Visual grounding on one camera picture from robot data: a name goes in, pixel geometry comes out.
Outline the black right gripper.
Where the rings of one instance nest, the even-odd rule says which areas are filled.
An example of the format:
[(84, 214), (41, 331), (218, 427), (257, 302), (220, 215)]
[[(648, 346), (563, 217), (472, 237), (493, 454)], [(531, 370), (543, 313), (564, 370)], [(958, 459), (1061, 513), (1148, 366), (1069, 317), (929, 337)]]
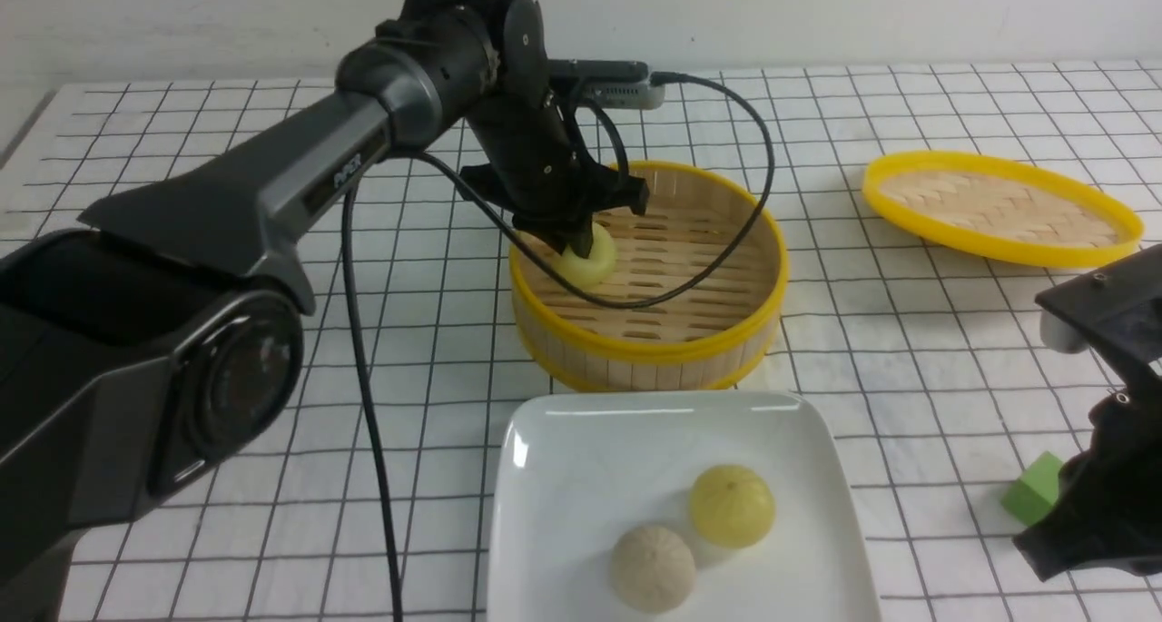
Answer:
[(1057, 502), (1014, 546), (1041, 581), (1075, 569), (1159, 574), (1161, 249), (1060, 283), (1035, 303), (1047, 346), (1093, 350), (1122, 385), (1088, 412), (1090, 444), (1059, 471)]

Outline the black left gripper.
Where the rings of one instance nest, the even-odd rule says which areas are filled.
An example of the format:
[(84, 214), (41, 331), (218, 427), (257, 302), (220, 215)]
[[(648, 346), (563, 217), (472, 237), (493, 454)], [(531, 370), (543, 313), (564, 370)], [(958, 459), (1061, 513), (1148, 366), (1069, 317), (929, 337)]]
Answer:
[(644, 215), (650, 188), (627, 167), (598, 165), (578, 130), (576, 109), (589, 98), (557, 96), (547, 80), (535, 103), (497, 93), (469, 109), (468, 126), (488, 162), (460, 171), (462, 195), (476, 194), (512, 213), (521, 233), (543, 237), (555, 253), (591, 253), (595, 213), (627, 208)]

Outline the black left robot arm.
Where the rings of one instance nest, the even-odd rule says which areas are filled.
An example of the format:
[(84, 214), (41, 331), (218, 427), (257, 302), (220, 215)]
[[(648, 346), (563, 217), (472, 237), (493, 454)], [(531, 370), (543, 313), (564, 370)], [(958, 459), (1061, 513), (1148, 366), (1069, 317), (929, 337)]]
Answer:
[(535, 0), (406, 0), (320, 101), (3, 257), (3, 620), (58, 619), (84, 532), (142, 519), (280, 416), (315, 312), (296, 246), (376, 163), (466, 122), (488, 160), (458, 192), (557, 252), (589, 253), (598, 212), (641, 215), (646, 183), (567, 129), (583, 92)]

